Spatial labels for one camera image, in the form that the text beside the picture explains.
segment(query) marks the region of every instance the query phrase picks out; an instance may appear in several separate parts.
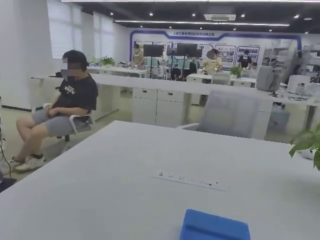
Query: power outlet strip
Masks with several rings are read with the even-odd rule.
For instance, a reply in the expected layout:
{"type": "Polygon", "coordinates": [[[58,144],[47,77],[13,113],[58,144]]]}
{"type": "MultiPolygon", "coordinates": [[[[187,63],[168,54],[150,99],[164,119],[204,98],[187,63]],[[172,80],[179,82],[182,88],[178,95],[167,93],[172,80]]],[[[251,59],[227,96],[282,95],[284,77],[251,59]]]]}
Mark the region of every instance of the power outlet strip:
{"type": "Polygon", "coordinates": [[[192,178],[178,174],[166,173],[162,171],[157,172],[155,175],[152,176],[152,178],[167,180],[175,183],[188,184],[207,189],[225,191],[225,189],[221,186],[221,184],[218,181],[207,181],[199,178],[192,178]]]}

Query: ceiling light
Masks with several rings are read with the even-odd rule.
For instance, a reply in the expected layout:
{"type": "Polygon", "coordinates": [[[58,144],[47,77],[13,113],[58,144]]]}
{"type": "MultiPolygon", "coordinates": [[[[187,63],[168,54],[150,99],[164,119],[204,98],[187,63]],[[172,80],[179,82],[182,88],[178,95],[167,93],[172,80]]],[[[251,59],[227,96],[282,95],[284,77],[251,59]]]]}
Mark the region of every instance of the ceiling light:
{"type": "Polygon", "coordinates": [[[320,0],[60,0],[74,3],[176,3],[176,2],[215,2],[215,3],[304,3],[320,4],[320,0]]]}
{"type": "Polygon", "coordinates": [[[246,23],[246,22],[213,22],[213,21],[143,21],[143,20],[115,20],[116,23],[143,23],[143,24],[200,24],[200,25],[234,25],[234,26],[269,26],[288,27],[282,23],[246,23]]]}

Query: gray shorts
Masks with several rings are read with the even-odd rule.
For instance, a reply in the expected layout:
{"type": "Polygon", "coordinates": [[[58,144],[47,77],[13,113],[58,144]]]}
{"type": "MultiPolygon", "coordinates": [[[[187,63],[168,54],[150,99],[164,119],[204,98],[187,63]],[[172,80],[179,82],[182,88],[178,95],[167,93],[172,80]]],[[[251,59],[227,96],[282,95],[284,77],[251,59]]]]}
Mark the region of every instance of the gray shorts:
{"type": "MultiPolygon", "coordinates": [[[[49,137],[63,137],[74,134],[74,130],[69,121],[68,115],[49,117],[45,110],[38,110],[32,114],[32,119],[36,125],[43,124],[49,132],[49,137]]],[[[87,125],[86,122],[74,119],[77,129],[87,125]]]]}

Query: window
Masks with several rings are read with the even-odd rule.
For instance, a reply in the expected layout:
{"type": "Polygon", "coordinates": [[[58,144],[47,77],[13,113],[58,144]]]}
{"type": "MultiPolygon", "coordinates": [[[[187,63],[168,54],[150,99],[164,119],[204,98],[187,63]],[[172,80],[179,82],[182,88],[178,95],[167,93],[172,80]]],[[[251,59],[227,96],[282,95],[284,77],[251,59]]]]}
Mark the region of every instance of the window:
{"type": "Polygon", "coordinates": [[[47,0],[52,57],[61,59],[71,49],[82,51],[80,7],[58,0],[47,0]]]}
{"type": "Polygon", "coordinates": [[[96,12],[93,13],[94,25],[94,49],[95,57],[114,56],[114,25],[113,20],[102,16],[96,12]]]}

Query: black cable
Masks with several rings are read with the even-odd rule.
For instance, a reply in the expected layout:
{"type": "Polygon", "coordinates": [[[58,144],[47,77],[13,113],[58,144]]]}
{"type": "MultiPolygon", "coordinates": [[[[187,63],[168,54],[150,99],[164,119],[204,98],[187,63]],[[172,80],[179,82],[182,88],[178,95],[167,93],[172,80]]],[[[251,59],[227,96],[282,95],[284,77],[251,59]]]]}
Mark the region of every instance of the black cable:
{"type": "Polygon", "coordinates": [[[12,179],[12,176],[11,176],[11,165],[10,165],[10,163],[9,163],[9,162],[7,161],[7,159],[6,159],[4,150],[3,150],[3,148],[2,148],[2,144],[3,144],[3,139],[2,139],[1,116],[0,116],[0,149],[1,149],[1,156],[2,156],[2,159],[4,159],[5,162],[6,162],[6,164],[8,164],[8,166],[9,166],[9,176],[10,176],[10,178],[12,179]]]}

